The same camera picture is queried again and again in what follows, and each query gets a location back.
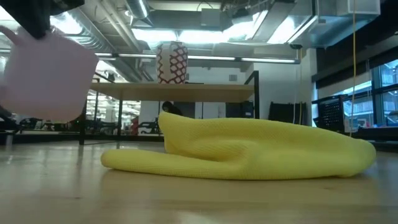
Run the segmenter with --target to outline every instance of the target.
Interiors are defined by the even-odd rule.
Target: shelf
[[[230,102],[247,100],[252,85],[93,83],[91,89],[119,100]]]

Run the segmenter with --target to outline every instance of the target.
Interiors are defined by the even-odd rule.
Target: person
[[[131,126],[130,126],[131,135],[134,135],[134,136],[138,135],[138,119],[139,119],[139,117],[136,116],[135,118],[133,118],[131,120]]]
[[[177,114],[182,116],[182,112],[176,106],[174,106],[171,102],[166,101],[162,104],[162,109],[168,113]]]

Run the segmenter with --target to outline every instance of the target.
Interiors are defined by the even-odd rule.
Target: wooden table
[[[116,143],[0,146],[1,223],[397,223],[398,156],[349,179],[206,180],[107,170]],[[163,151],[162,144],[120,147]]]
[[[252,85],[93,83],[91,89],[119,100],[240,103],[253,93]]]

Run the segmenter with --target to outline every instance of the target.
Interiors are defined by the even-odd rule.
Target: pink mug
[[[98,57],[80,44],[48,32],[40,40],[23,28],[0,26],[14,45],[0,79],[0,105],[39,119],[71,121],[81,114]]]

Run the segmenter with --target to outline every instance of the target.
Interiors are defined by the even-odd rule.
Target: fluorescent light
[[[111,58],[111,57],[110,57],[110,58],[104,58],[104,57],[103,57],[103,58],[99,58],[99,59],[100,59],[100,60],[116,60],[116,58]]]
[[[119,54],[120,57],[132,57],[132,58],[156,58],[154,54]]]
[[[65,34],[80,34],[83,32],[83,28],[77,21],[68,13],[64,12],[57,16],[50,17],[51,25],[58,28]]]
[[[250,32],[248,32],[246,34],[246,40],[253,38],[254,34],[256,34],[257,30],[260,28],[262,22],[264,21],[264,19],[266,18],[267,14],[268,14],[268,10],[264,10],[262,11],[259,15],[257,15],[258,13],[253,15],[253,21],[254,25],[252,27],[252,29],[250,30]]]
[[[242,62],[295,63],[295,60],[276,58],[242,58]]]
[[[131,29],[137,40],[144,40],[150,43],[161,41],[176,41],[177,36],[172,30],[149,30],[149,29]]]
[[[221,31],[208,30],[185,30],[182,31],[178,40],[191,44],[216,44],[228,41]]]
[[[228,60],[228,61],[235,60],[234,57],[194,56],[194,55],[188,55],[188,59],[194,59],[194,60]]]
[[[95,53],[99,57],[112,57],[111,53]]]
[[[312,19],[306,23],[300,30],[298,30],[287,42],[292,43],[295,41],[298,37],[300,37],[304,31],[306,31],[316,20],[318,19],[318,16],[312,17]]]

